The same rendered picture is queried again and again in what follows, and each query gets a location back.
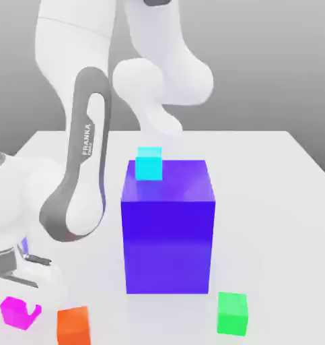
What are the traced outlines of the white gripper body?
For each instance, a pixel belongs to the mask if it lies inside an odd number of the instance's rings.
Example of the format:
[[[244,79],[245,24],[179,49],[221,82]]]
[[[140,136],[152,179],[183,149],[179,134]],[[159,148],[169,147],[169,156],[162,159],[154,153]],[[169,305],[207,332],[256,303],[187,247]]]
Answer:
[[[41,306],[62,306],[67,297],[63,275],[57,267],[29,263],[0,275],[0,299],[14,297]]]

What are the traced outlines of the large blue box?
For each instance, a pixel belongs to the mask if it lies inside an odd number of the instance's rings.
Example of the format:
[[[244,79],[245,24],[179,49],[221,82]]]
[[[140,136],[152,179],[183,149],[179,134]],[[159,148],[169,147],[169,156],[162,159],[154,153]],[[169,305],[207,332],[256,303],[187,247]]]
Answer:
[[[121,218],[127,293],[208,293],[215,195],[204,160],[165,160],[160,181],[136,180],[129,161]]]

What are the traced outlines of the small magenta cube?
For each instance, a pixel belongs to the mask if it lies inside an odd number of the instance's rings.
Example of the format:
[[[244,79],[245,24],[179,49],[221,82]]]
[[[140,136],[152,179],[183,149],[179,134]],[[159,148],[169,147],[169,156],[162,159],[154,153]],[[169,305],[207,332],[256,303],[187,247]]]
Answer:
[[[35,305],[33,312],[29,313],[27,303],[12,296],[4,299],[0,309],[5,324],[21,330],[27,330],[42,312],[42,307]]]

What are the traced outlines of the small orange cube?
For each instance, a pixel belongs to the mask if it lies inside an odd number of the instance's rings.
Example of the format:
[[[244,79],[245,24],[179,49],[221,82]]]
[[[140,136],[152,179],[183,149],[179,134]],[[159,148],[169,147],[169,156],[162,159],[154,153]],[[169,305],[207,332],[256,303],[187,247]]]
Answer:
[[[75,307],[57,312],[58,345],[91,345],[87,307]]]

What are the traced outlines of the small cyan cube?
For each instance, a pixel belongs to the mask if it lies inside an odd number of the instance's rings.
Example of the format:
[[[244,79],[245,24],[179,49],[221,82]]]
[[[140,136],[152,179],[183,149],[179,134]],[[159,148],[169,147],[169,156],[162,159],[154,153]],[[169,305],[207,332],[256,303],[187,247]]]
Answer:
[[[135,157],[135,178],[138,181],[162,180],[162,148],[138,147]]]

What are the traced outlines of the small green cube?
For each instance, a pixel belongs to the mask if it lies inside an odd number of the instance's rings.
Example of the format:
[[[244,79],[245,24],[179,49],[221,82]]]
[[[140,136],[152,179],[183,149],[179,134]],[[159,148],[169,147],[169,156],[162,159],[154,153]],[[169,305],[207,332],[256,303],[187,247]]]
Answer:
[[[246,294],[219,292],[217,303],[217,333],[245,336],[248,326]]]

